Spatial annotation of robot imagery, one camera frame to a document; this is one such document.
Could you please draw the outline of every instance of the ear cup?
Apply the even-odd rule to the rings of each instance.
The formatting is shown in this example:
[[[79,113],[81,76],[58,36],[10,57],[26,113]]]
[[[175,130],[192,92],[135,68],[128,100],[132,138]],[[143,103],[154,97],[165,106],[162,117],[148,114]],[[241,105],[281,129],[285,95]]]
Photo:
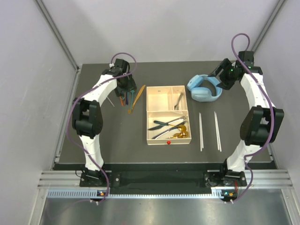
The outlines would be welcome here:
[[[191,91],[191,94],[192,94],[192,99],[194,99],[198,102],[206,102],[212,96],[211,91],[205,87],[193,88]]]
[[[203,82],[203,77],[200,75],[194,76],[187,84],[187,89],[191,91],[193,88],[199,87]]]

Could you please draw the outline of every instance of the cutlery organizer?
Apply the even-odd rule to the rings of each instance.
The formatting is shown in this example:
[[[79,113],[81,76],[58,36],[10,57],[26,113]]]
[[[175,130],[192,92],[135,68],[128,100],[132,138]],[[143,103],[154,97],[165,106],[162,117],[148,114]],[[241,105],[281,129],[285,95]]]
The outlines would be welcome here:
[[[162,87],[147,87],[147,144],[189,144],[192,140],[191,130],[188,117],[188,105],[185,92],[185,86],[162,86]],[[180,94],[183,96],[180,99],[178,109],[175,110],[175,106],[178,103]],[[158,134],[165,132],[172,128],[171,126],[164,126],[156,130],[148,130],[149,128],[159,126],[154,123],[155,120],[161,122],[169,122],[176,118],[185,116],[185,126],[187,127],[187,138],[169,138],[176,133],[180,133],[178,129],[174,129],[157,139],[152,139]],[[171,123],[172,125],[178,125],[181,121]]]

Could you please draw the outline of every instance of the blue headphones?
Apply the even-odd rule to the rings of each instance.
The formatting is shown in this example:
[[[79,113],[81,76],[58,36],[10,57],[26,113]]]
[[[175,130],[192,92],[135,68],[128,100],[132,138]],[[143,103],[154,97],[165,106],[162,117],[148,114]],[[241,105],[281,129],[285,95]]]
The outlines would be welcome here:
[[[204,80],[209,81],[215,86],[217,95],[212,96],[211,91],[205,87],[199,87]],[[215,77],[208,77],[207,75],[196,75],[187,84],[187,89],[192,93],[192,99],[198,102],[213,102],[222,94],[222,88],[217,87],[220,82]]]

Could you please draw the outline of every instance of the wall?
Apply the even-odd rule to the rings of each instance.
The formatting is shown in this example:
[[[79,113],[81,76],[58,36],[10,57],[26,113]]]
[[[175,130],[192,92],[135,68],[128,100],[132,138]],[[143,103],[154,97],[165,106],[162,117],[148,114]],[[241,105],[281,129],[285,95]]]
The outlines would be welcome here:
[[[0,224],[26,224],[75,71],[33,0],[0,3]]]
[[[106,63],[118,52],[139,62],[234,59],[232,37],[255,41],[276,2],[44,0],[78,63]]]
[[[277,108],[285,111],[274,149],[282,168],[288,169],[300,199],[300,1],[288,0],[255,54],[264,83]]]

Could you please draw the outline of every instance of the reflective floor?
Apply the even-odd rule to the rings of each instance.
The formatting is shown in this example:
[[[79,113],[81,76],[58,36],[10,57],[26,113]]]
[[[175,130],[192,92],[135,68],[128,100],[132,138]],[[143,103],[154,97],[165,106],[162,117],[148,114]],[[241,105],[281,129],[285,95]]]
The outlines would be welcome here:
[[[219,199],[107,199],[99,206],[88,201],[72,205],[76,201],[47,199],[41,225],[292,224],[281,190],[250,190],[233,205]]]

